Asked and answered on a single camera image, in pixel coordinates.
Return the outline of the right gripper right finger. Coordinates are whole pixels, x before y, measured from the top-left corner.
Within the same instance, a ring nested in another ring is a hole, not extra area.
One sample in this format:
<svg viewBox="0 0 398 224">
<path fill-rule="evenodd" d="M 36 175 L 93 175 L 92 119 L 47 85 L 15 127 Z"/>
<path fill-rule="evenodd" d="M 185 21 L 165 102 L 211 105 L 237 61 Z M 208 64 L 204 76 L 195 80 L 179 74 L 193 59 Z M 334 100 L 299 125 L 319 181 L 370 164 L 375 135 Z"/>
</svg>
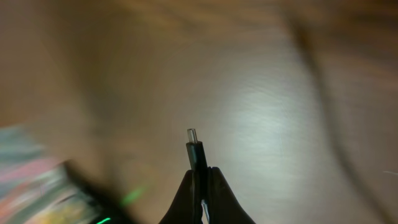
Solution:
<svg viewBox="0 0 398 224">
<path fill-rule="evenodd" d="M 255 224 L 218 167 L 208 168 L 207 201 L 209 224 Z"/>
</svg>

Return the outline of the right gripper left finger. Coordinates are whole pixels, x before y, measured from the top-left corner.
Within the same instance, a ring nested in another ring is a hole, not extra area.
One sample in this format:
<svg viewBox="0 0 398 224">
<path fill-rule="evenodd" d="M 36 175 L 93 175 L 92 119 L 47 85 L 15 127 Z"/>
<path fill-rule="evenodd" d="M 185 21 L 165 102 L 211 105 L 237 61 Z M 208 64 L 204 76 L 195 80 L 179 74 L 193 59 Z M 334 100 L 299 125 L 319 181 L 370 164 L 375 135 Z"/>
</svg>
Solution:
<svg viewBox="0 0 398 224">
<path fill-rule="evenodd" d="M 160 224 L 198 224 L 199 186 L 196 173 L 186 171 L 175 197 Z"/>
</svg>

